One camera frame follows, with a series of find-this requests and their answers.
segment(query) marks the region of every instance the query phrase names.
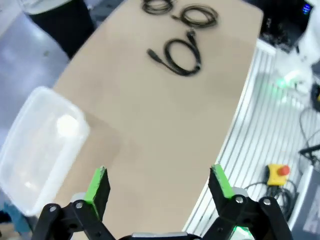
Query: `red button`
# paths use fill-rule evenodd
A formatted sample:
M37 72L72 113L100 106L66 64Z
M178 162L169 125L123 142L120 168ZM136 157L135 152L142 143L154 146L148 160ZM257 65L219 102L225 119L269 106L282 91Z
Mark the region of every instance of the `red button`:
M290 167L288 165L285 165L278 169L277 171L279 176L286 176L290 173Z

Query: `metal grating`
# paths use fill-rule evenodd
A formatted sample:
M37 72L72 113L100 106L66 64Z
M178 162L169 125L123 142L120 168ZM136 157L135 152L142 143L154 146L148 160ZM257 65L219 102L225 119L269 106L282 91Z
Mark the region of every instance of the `metal grating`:
M258 40L231 128L217 159L231 186L245 188L263 181L269 163L288 164L289 179L296 184L301 178L300 162L306 160L297 153L305 145L299 117L306 106L270 81L274 58L274 49ZM304 111L301 120L307 137L320 129L319 114L311 109ZM319 140L319 135L315 136L310 144ZM208 181L183 228L201 237L218 217L207 185ZM289 182L285 187L293 191ZM265 192L264 185L248 190L253 200Z

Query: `clear plastic box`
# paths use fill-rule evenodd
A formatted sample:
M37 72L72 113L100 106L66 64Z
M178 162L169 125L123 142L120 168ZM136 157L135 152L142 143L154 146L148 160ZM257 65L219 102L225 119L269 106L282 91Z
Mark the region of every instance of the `clear plastic box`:
M24 215L54 201L89 132L69 100L43 86L30 94L0 152L0 187Z

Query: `wooden table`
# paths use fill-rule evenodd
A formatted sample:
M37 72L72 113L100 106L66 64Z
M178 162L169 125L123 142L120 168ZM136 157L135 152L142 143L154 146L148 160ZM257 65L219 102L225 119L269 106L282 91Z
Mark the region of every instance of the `wooden table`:
M209 175L232 122L262 13L239 0L179 0L208 4L219 13L216 28L196 31L202 70L176 75L162 59L172 38L187 40L188 27L170 15L153 16L141 1L127 0L99 27L71 61L54 89L78 105L91 134L56 202L85 192L94 170L108 168L111 192L103 222L115 237L132 232L180 231ZM174 60L192 67L183 46Z

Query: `gray floor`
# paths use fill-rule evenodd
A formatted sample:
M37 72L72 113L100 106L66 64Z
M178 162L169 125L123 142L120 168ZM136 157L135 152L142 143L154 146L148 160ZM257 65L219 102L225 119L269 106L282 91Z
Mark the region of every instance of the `gray floor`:
M123 0L86 0L98 26ZM0 37L0 147L31 91L52 87L69 60L23 13Z

